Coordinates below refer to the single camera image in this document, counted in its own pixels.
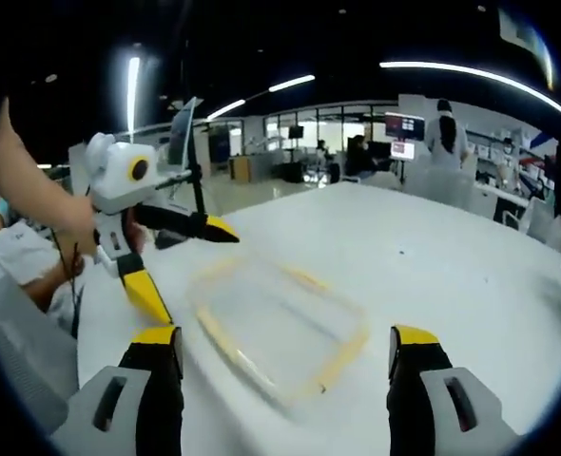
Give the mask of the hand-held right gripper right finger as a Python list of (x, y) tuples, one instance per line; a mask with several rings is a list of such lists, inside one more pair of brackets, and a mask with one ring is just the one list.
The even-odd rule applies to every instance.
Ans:
[(505, 455), (519, 439), (498, 397), (430, 332), (391, 328), (388, 379), (392, 455)]

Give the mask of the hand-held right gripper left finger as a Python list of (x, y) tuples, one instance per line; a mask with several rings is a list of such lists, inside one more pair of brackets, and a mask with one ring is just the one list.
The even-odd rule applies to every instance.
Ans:
[(147, 329), (69, 399), (52, 442), (63, 455), (180, 455), (182, 380), (181, 329)]

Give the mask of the person's left hand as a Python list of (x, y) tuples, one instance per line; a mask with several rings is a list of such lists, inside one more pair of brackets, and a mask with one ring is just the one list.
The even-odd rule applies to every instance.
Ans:
[(52, 201), (52, 233), (59, 241), (60, 250), (70, 254), (77, 249), (78, 253), (93, 257), (95, 219), (90, 196), (60, 192)]

